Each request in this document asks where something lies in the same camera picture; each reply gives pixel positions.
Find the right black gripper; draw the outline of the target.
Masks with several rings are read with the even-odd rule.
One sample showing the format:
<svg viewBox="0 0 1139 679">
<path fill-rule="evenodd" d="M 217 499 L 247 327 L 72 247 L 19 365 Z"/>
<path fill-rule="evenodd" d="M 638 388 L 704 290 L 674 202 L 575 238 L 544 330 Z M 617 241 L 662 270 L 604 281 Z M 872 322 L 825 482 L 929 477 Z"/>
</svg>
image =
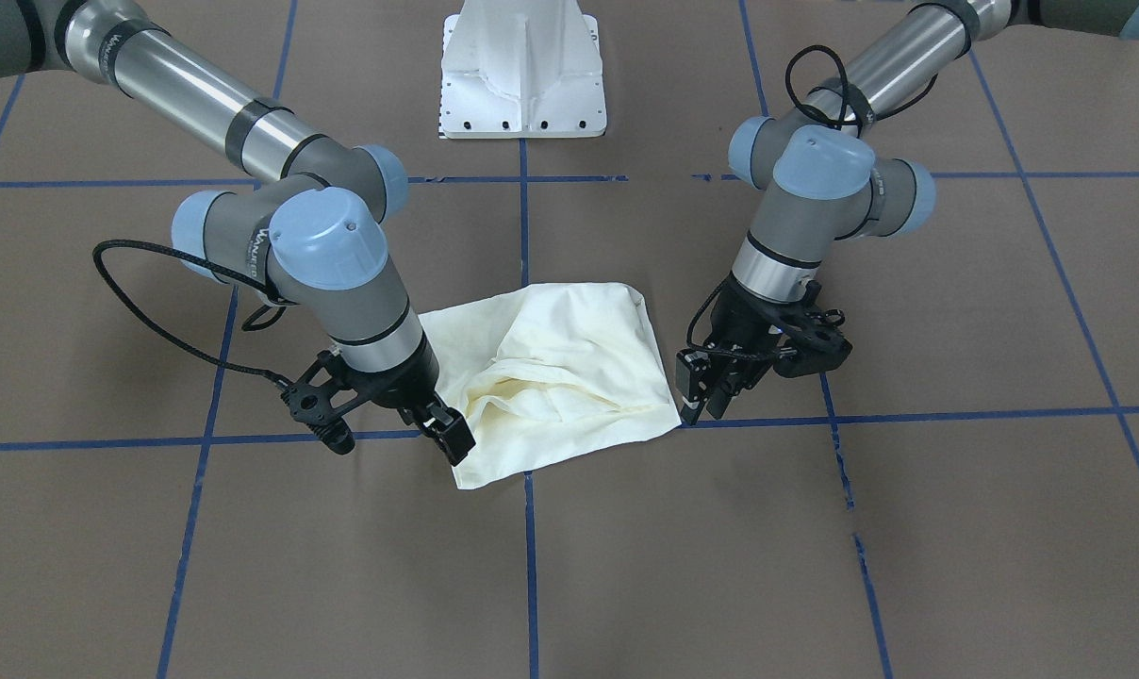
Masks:
<svg viewBox="0 0 1139 679">
<path fill-rule="evenodd" d="M 370 384 L 372 404 L 398 411 L 405 425 L 417 425 L 453 468 L 473 450 L 476 442 L 465 416 L 437 395 L 437 358 L 426 335 L 401 365 L 382 373 L 355 373 L 358 381 Z"/>
</svg>

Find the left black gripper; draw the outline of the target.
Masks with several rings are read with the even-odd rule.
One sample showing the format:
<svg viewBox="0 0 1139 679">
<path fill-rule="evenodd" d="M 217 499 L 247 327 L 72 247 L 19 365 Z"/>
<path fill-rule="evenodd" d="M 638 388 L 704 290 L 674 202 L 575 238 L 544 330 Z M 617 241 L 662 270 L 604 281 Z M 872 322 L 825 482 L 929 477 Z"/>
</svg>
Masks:
<svg viewBox="0 0 1139 679">
<path fill-rule="evenodd" d="M 720 284 L 708 324 L 708 352 L 683 349 L 677 354 L 674 383 L 685 425 L 698 424 L 702 414 L 723 420 L 735 396 L 755 388 L 777 361 L 797 357 L 797 347 L 756 314 L 734 278 Z"/>
</svg>

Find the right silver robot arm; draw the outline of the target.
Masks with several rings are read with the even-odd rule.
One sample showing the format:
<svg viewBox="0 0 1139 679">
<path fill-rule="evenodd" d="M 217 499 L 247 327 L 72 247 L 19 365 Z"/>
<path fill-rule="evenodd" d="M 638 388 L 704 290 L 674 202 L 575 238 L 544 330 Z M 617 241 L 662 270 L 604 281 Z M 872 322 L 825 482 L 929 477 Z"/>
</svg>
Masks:
<svg viewBox="0 0 1139 679">
<path fill-rule="evenodd" d="M 62 69 L 142 103 L 259 180 L 254 193 L 202 190 L 172 222 L 172 245 L 108 240 L 92 249 L 104 283 L 140 322 L 105 254 L 180 259 L 215 283 L 259 292 L 281 312 L 306 306 L 331 347 L 280 391 L 295 422 L 338 455 L 355 445 L 346 414 L 377 404 L 431 437 L 450 464 L 475 444 L 462 414 L 437 395 L 439 365 L 383 231 L 405 206 L 407 173 L 385 147 L 347 147 L 260 95 L 157 25 L 134 1 L 0 1 L 0 77 Z"/>
</svg>

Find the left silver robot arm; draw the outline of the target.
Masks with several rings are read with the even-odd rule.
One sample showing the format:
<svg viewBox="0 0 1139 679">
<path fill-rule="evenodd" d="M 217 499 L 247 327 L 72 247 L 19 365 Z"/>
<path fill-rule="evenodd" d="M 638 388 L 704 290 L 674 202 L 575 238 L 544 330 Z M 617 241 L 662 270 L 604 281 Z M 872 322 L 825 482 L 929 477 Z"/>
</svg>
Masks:
<svg viewBox="0 0 1139 679">
<path fill-rule="evenodd" d="M 732 270 L 699 309 L 706 340 L 677 354 L 679 417 L 720 420 L 734 396 L 767 373 L 828 373 L 852 353 L 844 313 L 818 305 L 817 271 L 830 246 L 913 232 L 936 202 L 913 159 L 879 159 L 863 134 L 919 103 L 941 69 L 1011 25 L 1139 41 L 1139 1 L 919 1 L 853 62 L 835 64 L 806 95 L 785 87 L 792 111 L 753 117 L 729 147 L 734 175 L 763 194 Z"/>
</svg>

